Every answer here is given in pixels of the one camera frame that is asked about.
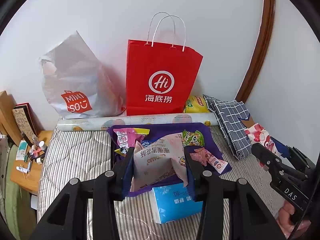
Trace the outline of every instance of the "green fabric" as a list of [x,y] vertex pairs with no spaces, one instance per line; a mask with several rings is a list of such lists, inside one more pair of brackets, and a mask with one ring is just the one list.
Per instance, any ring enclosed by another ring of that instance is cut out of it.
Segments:
[[30,193],[10,180],[18,147],[13,145],[8,160],[4,208],[7,225],[17,240],[28,240],[36,227],[36,213],[30,206]]

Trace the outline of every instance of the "purple tray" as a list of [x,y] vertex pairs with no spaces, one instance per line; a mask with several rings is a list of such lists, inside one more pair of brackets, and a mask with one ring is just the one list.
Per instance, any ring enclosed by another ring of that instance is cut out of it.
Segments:
[[[183,132],[184,130],[195,132],[196,130],[199,130],[203,136],[204,136],[204,148],[206,148],[209,152],[211,152],[215,157],[217,157],[220,160],[223,160],[222,153],[220,152],[219,148],[215,144],[215,142],[212,139],[210,128],[205,126],[203,123],[165,123],[165,124],[139,124],[139,125],[114,125],[111,126],[108,129],[108,133],[110,134],[113,142],[116,144],[116,148],[119,148],[117,145],[117,135],[113,132],[113,129],[119,129],[119,128],[126,128],[126,127],[134,127],[134,128],[145,128],[150,129],[150,133],[145,137],[145,140],[150,141],[156,141],[160,139],[163,136],[166,136],[168,134],[172,133],[179,133]],[[199,146],[186,146],[185,147],[188,152],[192,153],[194,152],[194,149],[201,148]],[[113,159],[115,161],[121,160],[124,157],[120,156],[119,154],[115,153],[114,151],[111,153],[113,154]],[[220,176],[220,174],[213,168],[211,165],[207,165],[206,167],[203,167],[205,170],[211,171],[213,174],[216,174]],[[231,171],[231,165],[228,164],[222,174]],[[166,186],[171,184],[177,184],[183,182],[181,179],[178,178],[177,175],[173,175],[167,179],[164,179],[160,182],[157,182],[155,184],[152,184],[150,186],[144,187],[143,189],[140,189],[136,192],[129,192],[129,197],[137,196],[143,192],[150,191],[153,187],[159,187],[159,186]]]

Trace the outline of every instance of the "blue snack package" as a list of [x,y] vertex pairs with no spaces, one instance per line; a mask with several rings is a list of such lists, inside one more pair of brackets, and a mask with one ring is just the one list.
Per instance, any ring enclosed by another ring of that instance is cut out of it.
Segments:
[[163,224],[202,211],[202,201],[194,202],[183,183],[153,187],[151,209],[154,221]]
[[141,145],[143,146],[143,148],[148,147],[152,142],[148,141],[148,140],[142,140],[141,141]]

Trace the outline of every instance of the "wrapping paper roll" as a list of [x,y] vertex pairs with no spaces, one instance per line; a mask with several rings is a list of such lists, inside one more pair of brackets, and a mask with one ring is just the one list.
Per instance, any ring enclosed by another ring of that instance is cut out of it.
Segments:
[[58,121],[59,131],[104,131],[113,125],[160,124],[201,122],[207,126],[218,125],[214,113],[180,113],[115,116],[101,118],[62,119]]

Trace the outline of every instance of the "human hand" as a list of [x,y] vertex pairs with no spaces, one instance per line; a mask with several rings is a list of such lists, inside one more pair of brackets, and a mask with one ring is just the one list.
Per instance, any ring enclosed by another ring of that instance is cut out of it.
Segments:
[[[290,221],[290,215],[293,214],[294,206],[292,206],[288,201],[285,200],[283,207],[279,209],[278,218],[276,219],[276,221],[286,238],[289,237],[294,229],[294,224]],[[294,238],[301,236],[305,231],[307,231],[310,224],[310,220],[302,220],[297,232],[294,234]]]

